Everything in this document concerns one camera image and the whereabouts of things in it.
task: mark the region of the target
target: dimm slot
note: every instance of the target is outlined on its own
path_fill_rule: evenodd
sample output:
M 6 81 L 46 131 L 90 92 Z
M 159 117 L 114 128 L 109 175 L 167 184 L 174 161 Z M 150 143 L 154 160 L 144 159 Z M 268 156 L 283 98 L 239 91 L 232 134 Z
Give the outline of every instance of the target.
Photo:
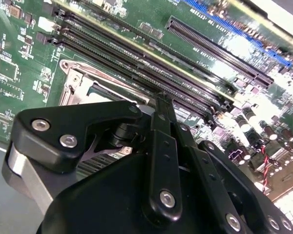
M 139 51 L 136 48 L 132 48 L 132 46 L 126 44 L 125 42 L 120 41 L 119 39 L 116 39 L 116 38 L 112 38 L 110 34 L 105 33 L 104 31 L 96 28 L 95 25 L 90 25 L 89 23 L 84 22 L 84 20 L 80 21 L 79 18 L 72 17 L 72 16 L 70 16 L 69 20 L 72 21 L 74 24 L 78 24 L 79 26 L 82 26 L 82 27 L 88 29 L 89 31 L 94 32 L 94 33 L 104 37 L 107 40 L 112 40 L 113 43 L 124 48 L 126 51 L 130 52 L 134 56 L 140 57 L 140 59 L 147 61 L 149 64 L 151 64 L 154 67 L 157 67 L 157 71 L 164 71 L 165 70 L 166 73 L 162 74 L 163 76 L 168 75 L 168 76 L 170 76 L 170 77 L 167 77 L 169 79 L 175 78 L 175 80 L 172 80 L 172 81 L 176 81 L 176 78 L 178 78 L 179 85 L 182 85 L 184 87 L 192 86 L 194 89 L 198 90 L 198 92 L 196 92 L 198 95 L 202 96 L 202 94 L 200 94 L 200 93 L 203 93 L 205 95 L 205 96 L 202 96 L 203 98 L 208 98 L 209 100 L 211 100 L 213 102 L 222 102 L 223 101 L 223 97 L 216 94 L 213 90 L 210 90 L 208 88 L 202 88 L 200 86 L 200 84 L 193 81 L 191 78 L 188 78 L 184 74 L 181 74 L 180 72 L 173 70 L 171 67 L 168 67 L 163 63 L 159 63 L 158 61 L 153 60 L 152 58 L 146 56 L 145 53 Z M 75 30 L 79 30 L 76 25 L 72 24 L 70 26 L 70 28 L 72 29 L 72 27 L 75 27 Z
M 231 67 L 238 74 L 244 76 L 247 82 L 260 84 L 261 87 L 266 89 L 274 83 L 271 77 L 245 63 L 176 17 L 170 17 L 167 23 L 167 29 L 200 51 Z
M 118 59 L 121 59 L 121 58 L 122 58 L 122 59 L 125 59 L 124 56 L 127 57 L 127 55 L 125 55 L 124 53 L 122 53 L 122 52 L 120 52 L 120 51 L 117 51 L 117 50 L 115 50 L 115 49 L 112 50 L 111 47 L 110 47 L 110 45 L 105 44 L 105 43 L 102 42 L 102 41 L 99 41 L 97 38 L 94 38 L 93 35 L 91 35 L 91 34 L 87 34 L 86 32 L 79 30 L 78 28 L 73 28 L 72 25 L 71 25 L 71 26 L 66 25 L 66 26 L 64 26 L 63 28 L 68 29 L 67 33 L 70 33 L 71 36 L 72 36 L 72 38 L 80 37 L 80 40 L 87 40 L 87 43 L 92 44 L 92 45 L 96 45 L 97 48 L 100 48 L 100 49 L 103 49 L 103 48 L 104 48 L 104 49 L 106 49 L 107 51 L 110 50 L 110 53 L 114 53 L 114 55 L 118 55 Z M 152 61 L 150 61 L 147 57 L 143 57 L 143 56 L 137 54 L 137 53 L 136 53 L 135 51 L 133 51 L 132 49 L 130 49 L 130 52 L 131 52 L 132 54 L 134 54 L 135 56 L 140 57 L 140 59 L 146 60 L 148 63 L 150 63 L 150 64 L 156 66 L 156 65 L 155 65 Z M 139 70 L 141 67 L 144 67 L 144 69 L 147 69 L 148 72 L 151 73 L 151 75 L 154 76 L 154 77 L 158 77 L 158 73 L 160 73 L 160 74 L 161 74 L 161 75 L 160 75 L 160 78 L 161 78 L 163 81 L 165 81 L 165 79 L 166 79 L 166 80 L 170 80 L 170 81 L 172 81 L 172 82 L 175 82 L 178 86 L 181 86 L 180 88 L 183 89 L 183 92 L 184 92 L 184 93 L 189 93 L 189 92 L 191 92 L 191 90 L 189 90 L 189 89 L 186 90 L 186 89 L 185 89 L 185 88 L 187 88 L 187 87 L 184 87 L 184 86 L 182 86 L 181 83 L 177 83 L 177 82 L 176 82 L 176 80 L 175 80 L 176 78 L 178 78 L 179 80 L 183 80 L 183 78 L 178 77 L 177 74 L 170 74 L 170 71 L 165 71 L 165 73 L 161 73 L 161 72 L 159 72 L 161 69 L 163 69 L 162 67 L 158 68 L 157 70 L 153 70 L 153 69 L 151 69 L 151 68 L 148 68 L 145 64 L 143 64 L 143 63 L 141 63 L 141 62 L 138 62 L 138 61 L 136 61 L 136 60 L 133 60 L 133 59 L 131 59 L 131 65 L 132 65 L 132 66 L 136 66 L 136 69 L 137 69 L 137 70 Z M 206 92 L 205 90 L 202 90 L 202 89 L 199 89 L 199 91 L 200 91 L 201 93 L 204 94 L 203 96 L 202 96 L 202 94 L 201 94 L 201 97 L 202 97 L 202 98 L 199 99 L 200 102 L 201 102 L 202 104 L 204 104 L 204 105 L 207 106 L 207 107 L 210 107 L 210 106 L 211 106 L 211 107 L 213 107 L 213 108 L 214 108 L 215 110 L 217 110 L 217 111 L 221 111 L 221 109 L 219 108 L 218 103 L 215 103 L 215 100 L 213 100 L 213 99 L 211 98 L 211 95 L 213 95 L 213 94 L 208 93 L 208 92 Z
M 231 85 L 229 82 L 227 82 L 227 81 L 223 80 L 222 78 L 220 78 L 219 76 L 211 73 L 207 69 L 199 66 L 196 62 L 190 60 L 189 58 L 180 54 L 179 52 L 174 51 L 173 49 L 169 48 L 168 46 L 152 39 L 151 37 L 149 37 L 144 32 L 140 31 L 139 29 L 136 29 L 136 28 L 132 27 L 130 24 L 122 21 L 121 19 L 118 19 L 117 17 L 105 12 L 103 9 L 92 4 L 88 0 L 78 0 L 78 2 L 80 4 L 82 4 L 83 6 L 87 7 L 88 9 L 90 9 L 91 11 L 93 11 L 94 13 L 99 14 L 100 16 L 103 16 L 103 17 L 111 20 L 114 23 L 120 25 L 121 27 L 124 27 L 127 30 L 135 33 L 136 35 L 144 38 L 146 44 L 155 48 L 156 50 L 158 50 L 157 48 L 160 48 L 160 52 L 162 52 L 163 54 L 165 54 L 169 58 L 171 58 L 171 57 L 177 58 L 175 60 L 175 62 L 179 63 L 182 66 L 186 66 L 187 68 L 190 69 L 190 72 L 194 72 L 194 73 L 198 74 L 200 77 L 204 78 L 205 80 L 208 80 L 209 82 L 213 82 L 214 80 L 216 80 L 218 83 L 220 83 L 221 85 L 226 87 L 229 91 L 231 91 L 231 93 L 235 93 L 237 91 L 237 89 L 233 85 Z M 79 20 L 85 21 L 84 19 L 80 18 L 79 16 L 77 16 L 71 12 L 69 12 L 67 16 L 77 17 L 77 18 L 79 18 Z
M 92 38 L 90 35 L 82 34 L 81 31 L 78 31 L 76 29 L 70 29 L 69 31 L 65 32 L 65 36 L 69 36 L 72 39 L 78 40 L 79 43 L 82 43 L 84 45 L 88 44 L 95 46 L 97 50 L 101 51 L 101 53 L 108 54 L 113 59 L 122 61 L 126 66 L 133 67 L 135 70 L 141 72 L 145 76 L 153 77 L 156 81 L 160 81 L 161 83 L 170 87 L 173 86 L 177 92 L 183 95 L 184 99 L 194 100 L 200 103 L 199 107 L 204 111 L 209 111 L 211 107 L 213 107 L 215 110 L 220 111 L 219 106 L 217 106 L 215 103 L 208 102 L 207 100 L 197 97 L 193 93 L 189 92 L 189 90 L 170 81 L 169 79 L 167 79 L 167 77 L 158 74 L 157 72 L 145 66 L 143 63 L 140 63 L 131 59 L 130 57 L 125 56 L 123 53 L 114 50 L 103 42 Z
M 67 49 L 70 49 L 76 53 L 82 54 L 89 59 L 97 62 L 98 64 L 101 64 L 107 68 L 109 68 L 111 71 L 116 71 L 117 73 L 121 72 L 124 74 L 125 77 L 126 73 L 129 74 L 129 78 L 135 80 L 139 85 L 142 85 L 150 90 L 153 90 L 152 92 L 154 93 L 160 93 L 163 90 L 171 95 L 171 97 L 174 99 L 174 102 L 185 108 L 186 110 L 196 114 L 200 118 L 202 118 L 206 124 L 208 124 L 212 129 L 216 127 L 216 123 L 213 120 L 212 114 L 207 111 L 203 111 L 201 107 L 197 104 L 193 104 L 194 102 L 191 102 L 189 100 L 185 100 L 182 94 L 180 94 L 179 91 L 176 91 L 174 87 L 170 86 L 164 86 L 161 88 L 156 87 L 156 82 L 154 82 L 153 78 L 149 78 L 149 80 L 146 79 L 146 77 L 140 75 L 140 74 L 135 74 L 134 70 L 128 70 L 125 67 L 121 66 L 119 63 L 116 63 L 116 61 L 109 60 L 107 57 L 103 55 L 99 55 L 95 51 L 91 50 L 90 48 L 76 43 L 77 41 L 71 40 L 69 38 L 61 38 L 58 39 L 58 42 L 55 43 L 56 46 L 63 46 Z

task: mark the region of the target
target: ram slot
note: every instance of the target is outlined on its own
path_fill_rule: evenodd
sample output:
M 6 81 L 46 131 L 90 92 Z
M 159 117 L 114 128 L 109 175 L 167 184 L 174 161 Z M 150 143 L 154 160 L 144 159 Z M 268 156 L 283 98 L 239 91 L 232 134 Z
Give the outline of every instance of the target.
M 238 74 L 244 76 L 247 82 L 250 82 L 254 85 L 260 85 L 261 87 L 266 89 L 269 88 L 271 84 L 273 84 L 274 80 L 271 77 L 267 76 L 266 74 L 262 73 L 251 65 L 245 63 L 240 58 L 226 51 L 225 49 L 212 42 L 195 29 L 181 22 L 174 16 L 170 17 L 167 23 L 167 29 L 169 32 L 180 37 L 192 46 L 198 48 L 200 51 L 208 54 L 218 61 L 223 62 L 224 64 L 235 70 Z
M 194 95 L 192 92 L 189 92 L 185 87 L 180 86 L 178 83 L 174 82 L 174 80 L 170 80 L 167 78 L 165 74 L 158 74 L 157 70 L 153 70 L 146 66 L 143 62 L 137 61 L 131 57 L 126 56 L 126 54 L 111 48 L 108 44 L 105 44 L 102 41 L 99 41 L 97 38 L 93 38 L 91 35 L 83 34 L 82 31 L 78 29 L 69 29 L 66 30 L 65 36 L 68 36 L 72 39 L 77 39 L 79 43 L 88 44 L 95 46 L 101 53 L 110 54 L 113 59 L 122 60 L 122 62 L 126 66 L 133 67 L 137 71 L 148 77 L 154 77 L 157 81 L 169 86 L 175 86 L 175 89 L 180 92 L 180 94 L 184 95 L 184 98 L 196 100 L 201 105 L 201 109 L 205 111 L 210 107 L 213 107 L 215 110 L 220 111 L 220 108 L 217 104 L 212 101 L 208 101 L 204 98 L 199 98 L 197 95 Z
M 78 28 L 74 28 L 73 25 L 69 26 L 66 25 L 63 28 L 67 29 L 67 34 L 70 34 L 72 38 L 76 38 L 78 37 L 80 34 L 82 35 L 83 40 L 87 40 L 88 43 L 96 45 L 97 48 L 105 48 L 106 50 L 111 50 L 110 45 L 106 44 L 102 41 L 99 41 L 97 38 L 93 37 L 93 35 L 91 34 L 87 34 L 81 30 L 79 30 Z M 145 67 L 145 70 L 148 70 L 149 73 L 151 73 L 154 77 L 158 76 L 158 73 L 160 73 L 160 78 L 167 82 L 168 80 L 170 82 L 174 82 L 175 84 L 177 84 L 178 86 L 180 86 L 180 88 L 183 89 L 184 93 L 196 93 L 196 95 L 194 96 L 195 99 L 199 100 L 202 104 L 204 104 L 205 106 L 209 106 L 214 108 L 214 110 L 216 111 L 221 111 L 222 109 L 219 106 L 219 96 L 215 95 L 214 92 L 211 92 L 209 90 L 206 89 L 202 89 L 200 87 L 198 87 L 195 84 L 188 84 L 187 82 L 185 82 L 184 77 L 179 76 L 178 73 L 172 73 L 172 71 L 170 70 L 165 70 L 162 66 L 158 66 L 158 64 L 155 64 L 154 61 L 152 61 L 150 58 L 148 57 L 144 57 L 143 54 L 138 53 L 137 51 L 133 50 L 132 48 L 128 47 L 127 45 L 118 43 L 119 47 L 125 47 L 124 50 L 120 50 L 119 47 L 118 48 L 114 48 L 112 51 L 114 54 L 118 53 L 119 58 L 124 58 L 125 57 L 131 57 L 131 61 L 132 64 L 134 64 L 137 69 L 140 69 L 141 67 Z
M 213 120 L 213 114 L 207 110 L 208 107 L 204 106 L 203 103 L 192 99 L 192 97 L 183 94 L 183 91 L 180 90 L 180 87 L 175 87 L 170 82 L 158 82 L 152 75 L 148 77 L 146 72 L 138 72 L 135 69 L 129 68 L 129 66 L 126 65 L 128 63 L 127 61 L 119 62 L 116 59 L 111 59 L 108 56 L 105 56 L 108 54 L 107 52 L 104 52 L 104 55 L 100 54 L 93 50 L 91 45 L 87 45 L 86 43 L 77 39 L 63 37 L 57 38 L 56 41 L 56 46 L 63 46 L 67 49 L 82 54 L 83 56 L 88 57 L 89 59 L 102 64 L 103 66 L 107 66 L 111 71 L 117 71 L 118 73 L 120 72 L 123 76 L 128 77 L 129 79 L 133 79 L 136 83 L 144 87 L 149 87 L 154 93 L 159 93 L 162 91 L 166 92 L 178 105 L 202 118 L 206 124 L 211 126 L 212 129 L 216 127 L 216 124 Z
M 117 17 L 105 12 L 103 9 L 94 5 L 90 1 L 78 0 L 77 2 L 80 3 L 81 5 L 83 5 L 84 7 L 88 8 L 89 10 L 91 10 L 93 13 L 95 13 L 99 16 L 103 16 L 103 17 L 111 20 L 112 22 L 120 25 L 121 27 L 124 27 L 126 30 L 129 30 L 129 31 L 135 33 L 136 35 L 144 38 L 145 43 L 148 44 L 150 47 L 153 47 L 154 49 L 159 50 L 159 52 L 161 52 L 163 55 L 166 55 L 170 59 L 173 59 L 176 63 L 179 63 L 181 66 L 187 67 L 190 70 L 190 72 L 192 72 L 192 73 L 194 72 L 194 73 L 200 75 L 201 78 L 204 78 L 205 80 L 208 80 L 209 82 L 212 82 L 212 83 L 214 83 L 214 80 L 216 80 L 219 84 L 223 85 L 231 93 L 235 93 L 237 91 L 237 89 L 233 85 L 231 85 L 229 82 L 227 82 L 227 81 L 223 80 L 222 78 L 220 78 L 219 76 L 211 73 L 207 69 L 199 66 L 196 62 L 194 62 L 194 61 L 188 59 L 187 57 L 185 57 L 184 55 L 172 50 L 168 46 L 166 46 L 158 41 L 155 41 L 154 39 L 150 38 L 147 34 L 132 27 L 131 25 L 122 21 L 121 19 L 118 19 Z M 76 16 L 74 13 L 67 11 L 65 8 L 63 8 L 63 11 L 66 13 L 66 16 L 68 16 L 68 17 L 69 16 L 76 17 L 76 18 L 78 18 L 78 20 L 82 20 L 82 21 L 86 22 L 86 20 L 82 19 L 79 16 Z
M 78 30 L 78 28 L 80 28 L 80 26 L 81 26 L 82 28 L 85 28 L 93 33 L 96 33 L 107 40 L 113 41 L 113 43 L 115 45 L 119 46 L 119 48 L 122 48 L 123 50 L 127 51 L 128 52 L 128 53 L 126 53 L 127 55 L 131 54 L 131 56 L 135 59 L 141 59 L 141 60 L 146 61 L 150 66 L 153 67 L 153 69 L 156 69 L 157 72 L 160 73 L 161 71 L 163 71 L 161 73 L 162 76 L 166 76 L 170 80 L 172 80 L 174 82 L 178 82 L 178 84 L 180 86 L 188 88 L 189 91 L 195 92 L 197 95 L 203 97 L 204 99 L 209 99 L 210 101 L 213 101 L 216 103 L 224 101 L 223 97 L 218 95 L 217 93 L 215 93 L 213 90 L 211 90 L 209 88 L 201 87 L 200 84 L 193 81 L 193 79 L 188 78 L 184 74 L 172 69 L 171 67 L 167 66 L 164 63 L 161 63 L 160 61 L 154 60 L 154 59 L 146 56 L 145 53 L 143 53 L 142 51 L 139 51 L 136 48 L 132 48 L 132 46 L 130 46 L 126 42 L 123 42 L 117 38 L 111 37 L 111 35 L 109 33 L 106 33 L 104 31 L 96 28 L 95 25 L 91 25 L 91 24 L 85 22 L 84 20 L 81 20 L 80 18 L 72 17 L 72 16 L 70 16 L 66 20 L 73 23 L 70 26 L 71 30 Z

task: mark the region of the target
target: blue pcie slot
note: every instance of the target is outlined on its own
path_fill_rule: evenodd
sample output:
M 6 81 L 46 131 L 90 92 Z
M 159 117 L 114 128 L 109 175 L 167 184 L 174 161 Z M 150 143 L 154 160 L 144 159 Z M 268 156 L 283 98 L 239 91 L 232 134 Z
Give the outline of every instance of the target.
M 235 34 L 238 34 L 238 35 L 244 37 L 252 45 L 257 47 L 261 52 L 267 54 L 269 57 L 277 60 L 279 63 L 285 65 L 286 67 L 291 67 L 292 62 L 285 60 L 284 58 L 282 58 L 280 55 L 278 55 L 273 50 L 266 51 L 263 48 L 263 44 L 260 41 L 255 40 L 254 38 L 250 37 L 249 35 L 247 35 L 243 31 L 241 31 L 240 29 L 236 28 L 235 26 L 231 25 L 229 22 L 227 22 L 226 20 L 220 18 L 219 16 L 211 16 L 208 13 L 208 9 L 207 9 L 206 6 L 204 6 L 202 4 L 199 4 L 196 0 L 183 0 L 183 1 L 185 3 L 187 3 L 187 4 L 189 4 L 190 6 L 194 7 L 196 10 L 200 11 L 204 15 L 206 15 L 208 18 L 210 18 L 210 19 L 214 20 L 215 22 L 217 22 L 218 24 L 222 25 L 223 27 L 229 29 L 230 31 L 234 32 Z

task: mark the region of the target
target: red wire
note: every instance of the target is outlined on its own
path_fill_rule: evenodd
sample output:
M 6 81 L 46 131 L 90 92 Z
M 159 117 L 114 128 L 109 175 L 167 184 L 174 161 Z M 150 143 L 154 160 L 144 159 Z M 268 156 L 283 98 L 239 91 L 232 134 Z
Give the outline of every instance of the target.
M 265 146 L 262 146 L 261 148 L 261 151 L 262 151 L 262 154 L 265 156 L 265 159 L 264 159 L 264 163 L 265 163 L 265 167 L 264 167 L 264 186 L 263 186 L 263 193 L 265 192 L 266 190 L 266 186 L 268 184 L 268 162 L 269 162 L 269 156 L 266 154 L 266 151 L 265 151 Z

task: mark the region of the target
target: silver screw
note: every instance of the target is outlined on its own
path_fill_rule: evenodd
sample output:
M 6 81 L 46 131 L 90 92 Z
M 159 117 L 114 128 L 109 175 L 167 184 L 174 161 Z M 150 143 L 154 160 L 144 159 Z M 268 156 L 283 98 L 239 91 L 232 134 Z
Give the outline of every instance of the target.
M 232 227 L 236 232 L 241 231 L 241 224 L 239 220 L 231 213 L 226 214 L 226 220 L 230 227 Z
M 161 120 L 163 120 L 163 121 L 166 120 L 165 117 L 164 117 L 164 115 L 158 115 L 158 117 L 159 117 Z
M 77 139 L 76 137 L 72 136 L 72 135 L 63 135 L 60 138 L 60 143 L 62 146 L 66 147 L 66 148 L 74 148 L 77 145 Z
M 135 106 L 130 106 L 129 107 L 129 110 L 131 111 L 131 112 L 133 112 L 133 113 L 138 113 L 138 109 L 137 109 L 137 107 L 135 107 Z
M 180 124 L 180 127 L 181 127 L 181 129 L 184 130 L 184 131 L 187 131 L 187 130 L 188 130 L 187 127 L 186 127 L 185 125 L 183 125 L 183 124 Z
M 281 222 L 283 224 L 283 226 L 288 229 L 289 231 L 292 230 L 292 227 L 290 225 L 290 223 L 284 218 L 284 217 L 280 217 L 281 218 Z
M 276 229 L 276 230 L 279 230 L 280 229 L 279 225 L 277 224 L 277 222 L 272 217 L 268 216 L 268 221 L 269 221 L 270 225 L 274 229 Z
M 173 208 L 176 204 L 174 196 L 168 191 L 161 191 L 160 193 L 161 202 L 168 208 Z
M 36 119 L 31 123 L 31 126 L 36 131 L 44 132 L 50 128 L 50 124 L 44 119 Z
M 207 143 L 207 146 L 211 149 L 211 150 L 214 150 L 215 147 L 211 144 L 211 143 Z

